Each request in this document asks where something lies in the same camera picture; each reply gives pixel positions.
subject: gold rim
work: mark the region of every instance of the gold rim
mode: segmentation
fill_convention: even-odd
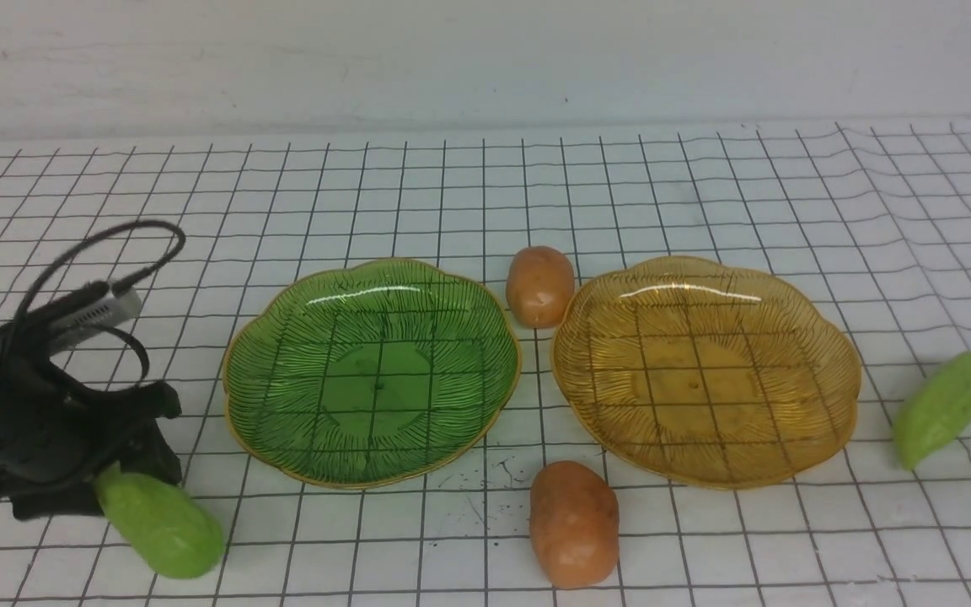
[[[694,257],[690,255],[667,255],[663,257],[654,257],[651,259],[646,259],[646,261],[640,261],[639,264],[635,264],[631,268],[613,270],[611,272],[606,272],[604,274],[598,274],[597,277],[594,277],[586,284],[583,284],[582,287],[578,288],[577,291],[574,292],[573,295],[571,296],[571,299],[567,300],[567,305],[566,307],[564,307],[564,315],[562,316],[560,323],[556,326],[554,337],[552,337],[550,341],[550,368],[554,369],[554,381],[556,381],[556,376],[555,376],[556,335],[558,335],[564,330],[564,325],[566,325],[567,321],[569,321],[570,314],[571,314],[571,307],[573,307],[575,300],[578,299],[579,293],[581,293],[583,289],[587,287],[591,287],[591,285],[593,285],[597,281],[608,279],[608,277],[619,276],[620,274],[632,273],[633,270],[635,270],[636,268],[639,268],[639,266],[648,265],[656,261],[664,261],[664,259],[675,259],[676,261],[698,261],[698,262],[701,262],[701,264],[706,264],[708,266],[716,266],[716,268],[721,268],[731,272],[748,273],[750,274],[750,276],[753,276],[753,277],[763,277],[763,279],[768,279],[768,280],[777,282],[781,285],[785,285],[787,289],[790,289],[790,291],[793,291],[795,295],[799,296],[799,298],[802,301],[804,301],[804,303],[810,309],[816,312],[816,315],[820,319],[821,323],[824,323],[824,325],[831,328],[831,335],[834,335],[835,339],[839,339],[839,341],[843,342],[845,345],[848,346],[847,350],[852,354],[852,357],[849,361],[849,368],[853,370],[853,373],[855,374],[855,377],[856,377],[856,399],[857,400],[860,399],[860,389],[862,388],[862,385],[863,385],[863,370],[862,370],[860,355],[856,353],[856,346],[853,345],[852,340],[849,339],[847,335],[845,335],[844,333],[841,333],[841,330],[839,330],[839,328],[834,326],[834,323],[829,322],[823,317],[823,315],[820,314],[819,309],[816,308],[816,306],[814,306],[814,303],[812,303],[812,300],[808,299],[808,297],[804,295],[803,292],[801,292],[801,289],[794,287],[794,285],[787,283],[785,280],[779,279],[779,277],[776,277],[774,276],[774,274],[771,274],[769,272],[762,272],[760,270],[753,270],[751,268],[733,268],[733,266],[726,266],[724,264],[721,264],[721,262],[710,261],[710,259],[705,259],[702,257]],[[786,474],[786,475],[766,476],[766,477],[763,477],[763,479],[760,479],[758,481],[745,481],[744,483],[736,483],[736,484],[724,486],[720,483],[708,483],[708,481],[698,479],[698,477],[688,476],[687,474],[683,474],[683,473],[674,473],[672,471],[667,473],[667,472],[663,472],[662,470],[656,470],[654,468],[651,468],[651,466],[644,465],[642,462],[636,461],[635,459],[628,457],[627,454],[622,454],[618,452],[617,449],[613,449],[613,446],[610,445],[609,442],[606,442],[605,439],[601,437],[600,433],[594,431],[593,427],[591,427],[590,424],[586,422],[586,420],[583,420],[582,416],[579,415],[577,411],[575,411],[575,407],[571,406],[571,399],[573,399],[573,395],[571,395],[571,393],[569,393],[569,391],[567,391],[567,389],[564,388],[564,385],[560,383],[560,381],[556,381],[556,388],[560,389],[561,394],[564,395],[564,400],[567,400],[567,403],[569,403],[569,408],[571,410],[571,413],[579,421],[579,424],[581,424],[581,426],[583,427],[583,430],[586,430],[587,433],[590,434],[590,437],[594,439],[594,441],[597,441],[598,444],[604,446],[606,450],[608,450],[611,454],[613,454],[618,459],[627,461],[628,464],[634,465],[636,466],[636,468],[640,468],[640,469],[646,470],[647,472],[658,474],[659,476],[667,477],[667,479],[682,481],[682,483],[685,483],[687,485],[693,485],[698,487],[722,489],[722,491],[732,491],[732,489],[749,489],[749,488],[755,488],[755,487],[764,487],[767,485],[774,485],[775,483],[780,483],[780,481],[784,481],[785,479],[791,479],[791,477],[801,472],[804,472],[805,470],[810,470],[814,468],[814,466],[816,465],[823,464],[823,462],[828,461],[829,459],[834,457],[836,454],[840,452],[841,449],[844,449],[845,446],[849,444],[849,441],[852,439],[852,433],[856,430],[856,418],[858,418],[858,412],[859,412],[858,407],[856,407],[856,401],[855,401],[853,402],[852,408],[851,408],[852,415],[849,416],[849,422],[846,426],[847,431],[841,434],[841,440],[839,441],[839,444],[835,445],[835,449],[833,449],[832,452],[831,450],[828,450],[828,453],[829,453],[828,456],[821,459],[820,461],[813,462],[810,465],[805,465],[804,468],[794,469],[789,474]]]
[[[477,437],[474,437],[474,439],[471,439],[471,441],[467,442],[466,446],[463,446],[461,449],[456,450],[454,454],[451,454],[451,456],[448,456],[446,459],[436,462],[436,464],[434,465],[428,465],[424,469],[416,470],[415,472],[410,472],[408,474],[404,474],[403,476],[396,476],[396,477],[393,477],[393,479],[386,479],[384,481],[375,481],[375,483],[366,483],[366,484],[325,483],[324,481],[309,479],[309,477],[307,476],[303,476],[297,472],[293,472],[293,471],[287,470],[286,468],[282,468],[280,465],[272,464],[272,462],[270,462],[269,460],[266,460],[265,457],[261,457],[257,452],[255,452],[253,450],[253,447],[250,447],[249,445],[247,445],[246,442],[242,439],[242,437],[239,436],[239,431],[235,429],[234,423],[231,423],[231,415],[230,415],[231,395],[228,394],[228,390],[227,390],[227,362],[228,360],[230,360],[231,352],[232,350],[234,350],[235,345],[238,345],[239,338],[242,337],[242,335],[246,332],[246,330],[248,330],[248,328],[250,328],[255,322],[263,318],[263,316],[266,316],[267,314],[269,314],[269,311],[272,309],[272,306],[274,306],[274,304],[278,299],[284,296],[284,293],[290,291],[290,289],[294,287],[297,287],[299,284],[307,280],[315,279],[316,277],[324,276],[325,274],[354,272],[355,270],[366,268],[366,266],[372,266],[374,264],[385,264],[385,262],[392,262],[392,261],[405,261],[405,262],[410,262],[410,264],[417,264],[419,266],[423,266],[423,268],[428,268],[429,270],[432,270],[440,274],[440,276],[451,277],[452,279],[463,281],[469,285],[473,285],[473,287],[480,288],[482,289],[482,291],[489,293],[489,296],[493,299],[493,303],[496,304],[497,306],[497,310],[500,310],[501,316],[502,318],[504,318],[504,321],[505,321],[504,327],[505,327],[505,330],[508,331],[508,338],[512,339],[512,345],[515,346],[516,348],[516,376],[515,376],[515,379],[512,381],[512,385],[509,385],[508,387],[508,395],[504,397],[504,402],[501,403],[500,407],[497,407],[496,414],[493,414],[493,417],[491,417],[489,421],[482,427],[482,431],[478,433]],[[255,316],[253,320],[246,323],[245,326],[240,328],[238,333],[234,334],[234,337],[231,339],[231,342],[228,343],[227,350],[224,351],[223,353],[223,360],[220,361],[220,368],[221,368],[220,384],[223,384],[223,421],[224,423],[227,424],[228,430],[231,431],[231,437],[234,438],[234,441],[236,443],[239,443],[239,446],[242,447],[242,449],[245,450],[247,454],[250,454],[250,457],[253,457],[263,462],[263,464],[265,465],[272,466],[272,468],[277,469],[278,471],[284,473],[286,476],[292,477],[292,479],[296,481],[301,481],[302,483],[313,485],[315,487],[323,487],[328,489],[370,489],[374,487],[385,487],[388,485],[401,483],[402,481],[415,479],[417,476],[424,476],[425,474],[428,474],[429,472],[433,472],[436,469],[443,468],[444,465],[451,464],[451,462],[454,462],[456,459],[459,458],[459,456],[462,456],[462,454],[469,452],[471,447],[474,447],[476,444],[478,444],[478,442],[481,441],[481,439],[484,438],[486,434],[489,433],[490,429],[493,428],[493,424],[496,423],[496,420],[498,417],[501,417],[501,412],[504,411],[504,407],[508,405],[508,401],[512,399],[513,393],[516,392],[516,387],[519,384],[519,378],[521,375],[523,375],[523,349],[519,345],[519,338],[517,338],[515,331],[512,330],[512,323],[508,321],[507,315],[504,314],[504,306],[502,306],[501,300],[497,297],[496,293],[493,293],[492,291],[490,291],[490,289],[486,288],[485,285],[482,285],[478,282],[470,280],[468,277],[462,277],[459,274],[445,272],[442,269],[437,268],[436,266],[427,264],[425,261],[418,261],[417,259],[411,259],[409,257],[385,257],[383,259],[374,259],[374,261],[366,261],[365,264],[359,264],[357,266],[354,266],[354,268],[334,268],[331,270],[321,270],[320,272],[314,272],[312,274],[308,274],[307,276],[300,277],[300,279],[298,279],[297,281],[294,281],[292,284],[289,284],[283,289],[281,289],[281,291],[277,293],[276,296],[273,297],[271,301],[269,301],[269,304],[265,306],[265,311]]]

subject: white wall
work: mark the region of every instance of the white wall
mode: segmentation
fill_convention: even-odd
[[[0,137],[971,114],[971,0],[0,0]]]

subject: scalloped plate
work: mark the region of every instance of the scalloped plate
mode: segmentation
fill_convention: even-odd
[[[778,483],[856,426],[852,342],[789,283],[660,257],[583,285],[556,328],[556,383],[610,452],[685,483]]]
[[[231,342],[226,416],[258,459],[315,485],[427,473],[508,402],[519,341],[496,296],[411,259],[313,274]]]

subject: gold plate rim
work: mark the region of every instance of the gold plate rim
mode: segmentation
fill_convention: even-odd
[[[785,474],[775,474],[775,475],[760,477],[760,479],[758,480],[739,481],[738,483],[718,483],[718,481],[705,481],[705,480],[699,479],[698,476],[689,475],[685,473],[678,473],[668,469],[658,469],[654,465],[647,465],[647,464],[644,464],[644,462],[641,462],[639,460],[636,460],[635,458],[629,457],[628,454],[624,454],[623,452],[620,452],[620,450],[616,449],[612,444],[610,444],[609,441],[606,441],[605,438],[602,438],[601,434],[598,433],[596,430],[594,430],[593,426],[591,426],[591,424],[588,423],[587,420],[583,418],[582,415],[579,415],[579,411],[577,410],[577,408],[575,408],[571,404],[571,399],[573,399],[573,395],[571,394],[571,391],[566,387],[564,383],[562,383],[562,381],[559,380],[555,372],[555,370],[557,369],[556,351],[558,351],[558,339],[556,339],[556,337],[558,337],[559,334],[563,333],[563,331],[566,331],[566,326],[567,324],[569,324],[569,321],[571,319],[571,308],[573,308],[574,304],[579,299],[579,295],[581,295],[581,293],[585,293],[586,289],[593,288],[594,285],[596,285],[596,283],[600,281],[609,279],[609,277],[617,277],[617,276],[623,276],[623,274],[631,274],[633,271],[636,271],[636,269],[639,269],[640,266],[647,266],[651,264],[662,264],[662,262],[667,262],[667,261],[699,262],[699,264],[704,264],[706,266],[709,266],[709,268],[725,270],[729,273],[745,274],[745,276],[749,276],[749,277],[759,277],[759,279],[772,281],[780,285],[783,285],[783,287],[785,287],[786,289],[789,289],[790,292],[793,292],[794,295],[797,295],[798,299],[802,300],[802,302],[805,303],[806,306],[810,308],[810,310],[814,311],[817,318],[819,319],[819,322],[822,323],[825,327],[829,328],[829,335],[833,335],[834,336],[833,339],[837,339],[837,341],[840,341],[841,343],[843,343],[843,345],[847,346],[846,349],[850,352],[851,357],[849,357],[849,361],[847,363],[843,363],[843,366],[844,368],[848,368],[850,370],[850,375],[853,377],[853,384],[856,385],[856,397],[852,401],[852,407],[849,407],[850,415],[849,415],[847,426],[844,426],[845,431],[841,433],[841,438],[839,442],[837,442],[837,444],[835,445],[834,449],[832,450],[828,449],[828,454],[826,454],[826,457],[819,459],[818,461],[813,461],[811,464],[805,465],[804,468],[790,470]],[[564,396],[564,400],[566,400],[567,404],[569,404],[571,413],[579,421],[579,424],[581,424],[581,426],[583,427],[583,430],[586,430],[587,433],[590,434],[590,437],[593,438],[594,441],[598,442],[598,444],[602,445],[602,447],[608,450],[608,452],[616,456],[618,459],[627,461],[628,464],[636,466],[636,468],[645,470],[647,472],[652,472],[654,474],[658,474],[659,476],[667,477],[667,479],[682,481],[682,483],[685,483],[691,486],[698,486],[698,487],[705,487],[705,488],[712,488],[712,489],[723,489],[723,491],[732,491],[732,489],[766,487],[768,485],[778,484],[780,483],[780,481],[790,479],[790,477],[793,477],[806,470],[810,470],[814,468],[814,466],[824,464],[825,461],[828,461],[829,459],[833,458],[836,454],[840,452],[841,449],[844,448],[844,446],[848,444],[848,442],[852,439],[853,432],[856,431],[856,418],[859,417],[859,408],[858,408],[858,403],[856,403],[856,401],[859,400],[860,391],[863,385],[863,365],[860,360],[860,354],[856,352],[856,345],[853,345],[852,340],[849,339],[849,337],[845,335],[845,333],[843,333],[843,331],[841,331],[840,328],[837,328],[836,326],[834,326],[832,322],[829,322],[829,320],[826,320],[824,316],[820,314],[819,309],[816,308],[816,306],[814,306],[813,301],[810,300],[806,295],[804,295],[804,293],[801,292],[801,289],[794,287],[794,285],[790,284],[785,280],[780,279],[779,277],[774,276],[774,274],[771,274],[769,272],[763,272],[762,270],[755,270],[752,268],[738,268],[738,266],[726,266],[725,264],[721,264],[721,262],[718,262],[718,261],[713,261],[712,259],[706,259],[705,257],[694,257],[690,255],[664,255],[660,257],[652,257],[651,259],[646,259],[646,261],[640,261],[639,264],[635,264],[630,268],[623,268],[619,270],[605,272],[604,274],[598,274],[598,276],[594,277],[593,279],[586,282],[585,284],[582,284],[582,286],[577,289],[574,295],[571,296],[571,299],[567,301],[567,305],[564,308],[564,315],[562,316],[561,322],[556,326],[555,333],[552,336],[551,343],[550,343],[550,368],[554,369],[554,381],[556,382],[556,387],[560,389],[561,394]]]
[[[272,307],[274,306],[274,304],[278,299],[284,296],[286,292],[290,291],[290,289],[297,287],[299,284],[302,284],[306,281],[314,280],[316,279],[316,277],[327,276],[327,274],[351,273],[351,272],[361,270],[362,268],[366,268],[366,266],[390,264],[390,262],[393,262],[393,261],[410,262],[410,264],[412,265],[423,266],[423,268],[431,270],[432,272],[436,272],[437,274],[439,274],[439,276],[451,277],[452,279],[463,281],[469,284],[471,287],[479,288],[481,289],[481,291],[485,291],[486,293],[489,293],[489,296],[493,299],[493,303],[497,306],[497,310],[501,312],[501,316],[502,318],[504,318],[505,330],[508,331],[508,338],[510,339],[510,341],[512,341],[512,346],[516,350],[516,373],[515,375],[513,375],[512,385],[509,385],[508,387],[508,393],[504,397],[504,402],[501,403],[500,407],[497,407],[496,414],[493,414],[493,417],[491,417],[488,420],[488,422],[483,424],[481,432],[475,435],[473,439],[470,439],[470,441],[467,442],[466,446],[463,446],[461,449],[456,450],[456,452],[451,454],[451,456],[448,456],[446,459],[436,462],[436,464],[434,465],[428,465],[421,470],[416,470],[407,474],[402,474],[401,476],[394,476],[392,477],[392,479],[375,481],[374,483],[327,483],[327,481],[311,479],[311,477],[305,476],[303,474],[299,474],[292,470],[287,470],[286,468],[282,468],[282,466],[280,465],[272,464],[272,462],[267,460],[265,457],[262,457],[261,454],[258,454],[257,452],[255,452],[253,447],[250,447],[248,444],[246,444],[245,439],[242,439],[242,437],[240,437],[239,435],[239,431],[235,429],[234,422],[231,422],[231,415],[230,415],[231,395],[230,393],[228,393],[227,362],[228,360],[230,360],[231,353],[234,351],[235,346],[238,345],[239,338],[242,337],[242,335],[245,334],[246,331],[249,330],[249,328],[253,326],[255,322],[261,320],[262,318],[265,318],[265,316],[272,311]],[[300,279],[292,282],[292,284],[289,284],[286,287],[282,288],[281,291],[277,293],[271,301],[269,301],[267,306],[265,306],[265,311],[262,311],[261,314],[258,314],[257,316],[255,316],[253,319],[250,320],[250,322],[243,325],[243,327],[240,328],[238,333],[234,334],[234,337],[231,339],[231,342],[228,343],[227,350],[224,351],[223,353],[223,358],[221,358],[220,360],[220,384],[223,385],[223,421],[224,423],[227,424],[227,428],[231,433],[231,438],[234,438],[234,442],[238,443],[239,447],[242,447],[242,449],[245,450],[245,452],[249,454],[250,457],[257,459],[258,461],[262,462],[262,464],[269,465],[271,468],[277,469],[282,474],[292,477],[292,479],[296,481],[301,481],[301,483],[313,485],[315,487],[323,487],[327,489],[346,489],[347,491],[355,491],[355,489],[358,489],[358,491],[360,491],[361,489],[385,487],[388,485],[401,483],[402,481],[416,479],[416,477],[424,476],[429,472],[433,472],[435,470],[443,468],[444,465],[451,464],[451,462],[454,462],[456,459],[459,458],[459,456],[462,456],[462,454],[469,452],[471,447],[474,447],[476,444],[478,444],[478,442],[481,441],[481,439],[484,438],[486,434],[489,433],[489,431],[493,428],[493,424],[496,423],[497,418],[501,417],[501,412],[503,412],[504,408],[508,406],[508,402],[512,400],[512,396],[515,395],[516,393],[516,387],[519,384],[519,378],[521,375],[523,375],[523,349],[519,345],[519,338],[517,338],[515,330],[512,329],[512,322],[509,321],[508,315],[505,314],[504,306],[502,306],[501,300],[497,297],[496,293],[493,293],[492,291],[490,291],[489,288],[486,288],[485,285],[482,285],[477,281],[470,280],[468,277],[461,276],[461,274],[445,272],[444,270],[438,268],[438,266],[427,264],[425,261],[420,261],[420,259],[412,259],[409,257],[384,257],[381,259],[373,259],[373,261],[366,261],[366,262],[363,262],[363,264],[352,266],[351,268],[332,268],[330,270],[321,270],[320,272],[313,272],[311,274],[307,274],[307,276],[300,277]]]

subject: cucumber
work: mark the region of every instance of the cucumber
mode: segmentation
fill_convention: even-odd
[[[93,485],[105,517],[158,575],[200,577],[223,559],[220,523],[181,488],[119,465]]]
[[[971,423],[971,352],[941,365],[905,401],[893,424],[902,468],[912,470],[958,437]]]

